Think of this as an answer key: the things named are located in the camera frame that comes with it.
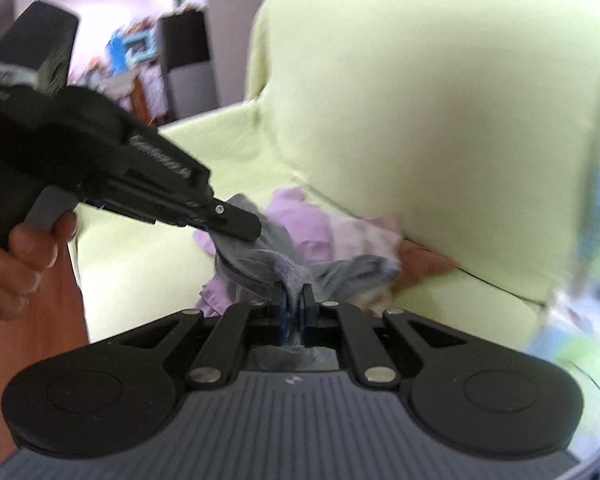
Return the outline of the person's left hand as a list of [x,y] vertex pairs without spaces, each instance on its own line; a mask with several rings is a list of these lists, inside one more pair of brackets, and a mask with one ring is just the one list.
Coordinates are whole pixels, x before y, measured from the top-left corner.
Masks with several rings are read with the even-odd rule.
[[47,270],[76,234],[76,214],[64,212],[49,231],[18,224],[9,234],[8,248],[0,248],[0,318],[22,315],[41,286]]

